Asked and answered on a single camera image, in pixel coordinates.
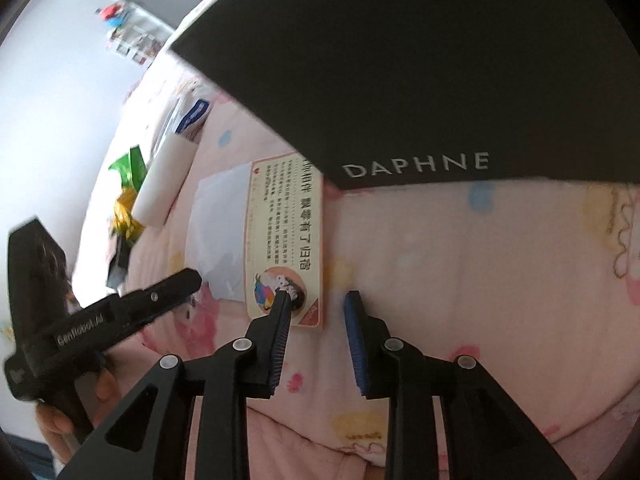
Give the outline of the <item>person left hand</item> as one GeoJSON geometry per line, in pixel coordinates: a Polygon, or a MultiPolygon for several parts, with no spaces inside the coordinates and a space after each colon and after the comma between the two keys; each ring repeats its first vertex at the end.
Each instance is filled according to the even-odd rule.
{"type": "Polygon", "coordinates": [[[64,462],[99,426],[122,398],[113,363],[101,352],[90,352],[62,370],[44,376],[39,402],[54,411],[56,446],[65,448],[64,462]]]}

